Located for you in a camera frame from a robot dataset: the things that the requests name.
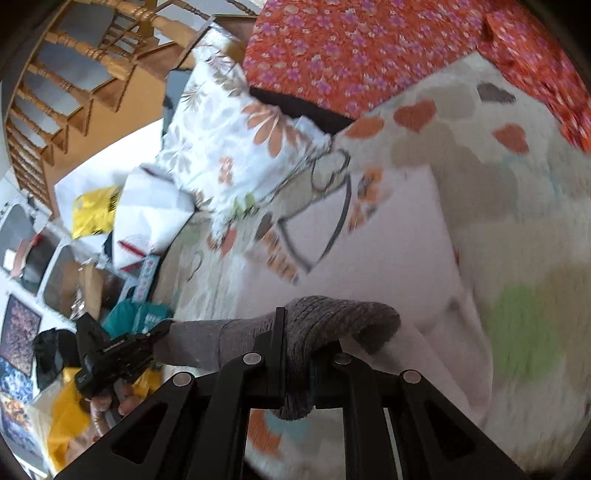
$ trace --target black metal frame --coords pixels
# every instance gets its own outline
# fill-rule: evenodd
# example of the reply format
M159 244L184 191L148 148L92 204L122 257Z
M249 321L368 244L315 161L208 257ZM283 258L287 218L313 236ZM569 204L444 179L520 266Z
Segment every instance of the black metal frame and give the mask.
M241 478L250 409L284 403L285 313L219 372L175 375L57 478ZM398 479L384 409L405 480L528 478L418 372L374 371L334 342L311 358L309 390L343 409L347 480Z

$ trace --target wooden staircase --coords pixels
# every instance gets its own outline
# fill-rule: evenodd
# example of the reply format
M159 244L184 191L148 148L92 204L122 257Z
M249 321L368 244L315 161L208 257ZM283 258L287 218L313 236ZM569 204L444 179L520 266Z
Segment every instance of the wooden staircase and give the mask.
M226 1L254 15L235 0ZM7 149L19 187L47 206L54 217L59 216L53 188L58 181L108 145L161 118L166 76L179 64L192 67L192 56L187 54L197 40L205 39L242 61L255 21L245 15L211 18L183 0L167 0L152 8L119 0L77 0L113 9L113 20L93 46L59 29L60 17L74 3L66 2L49 23L21 73L4 118ZM206 25L197 32L161 16L159 12L170 5L198 15L207 20ZM172 42L158 46L155 28ZM74 85L39 59L45 43L61 45L98 62L111 78L90 90ZM56 110L27 85L25 74L51 82L78 107L70 113ZM51 119L54 130L49 131L46 122L42 128L27 115L17 105L23 106L23 102L29 113L32 105Z

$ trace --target red floral fabric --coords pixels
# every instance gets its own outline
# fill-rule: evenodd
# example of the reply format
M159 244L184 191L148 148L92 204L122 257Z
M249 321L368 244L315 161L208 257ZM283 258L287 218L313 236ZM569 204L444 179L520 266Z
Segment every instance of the red floral fabric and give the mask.
M476 50L591 150L589 94L517 0L268 0L244 68L252 86L358 118Z

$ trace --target white plastic bag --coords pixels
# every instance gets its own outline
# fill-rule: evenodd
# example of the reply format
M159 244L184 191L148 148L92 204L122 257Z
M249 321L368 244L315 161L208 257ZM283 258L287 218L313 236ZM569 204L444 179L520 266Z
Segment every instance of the white plastic bag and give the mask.
M113 265L125 268L163 253L194 211L188 193L169 180L137 167L127 177L113 228Z

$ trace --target metal screw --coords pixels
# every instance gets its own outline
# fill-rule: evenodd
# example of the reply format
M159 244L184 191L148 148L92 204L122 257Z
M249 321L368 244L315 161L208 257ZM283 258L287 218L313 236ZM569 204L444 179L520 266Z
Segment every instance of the metal screw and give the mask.
M256 352L250 352L243 356L242 360L247 365L256 365L258 362L262 360L262 357Z
M406 370L402 374L402 378L407 383L419 383L421 381L421 374L416 370Z
M185 385L189 385L192 379L193 376L191 374L188 374L187 372L180 372L174 376L173 384L175 384L177 387L184 387Z
M337 353L335 355L335 363L337 365L349 365L351 363L351 357L346 353Z

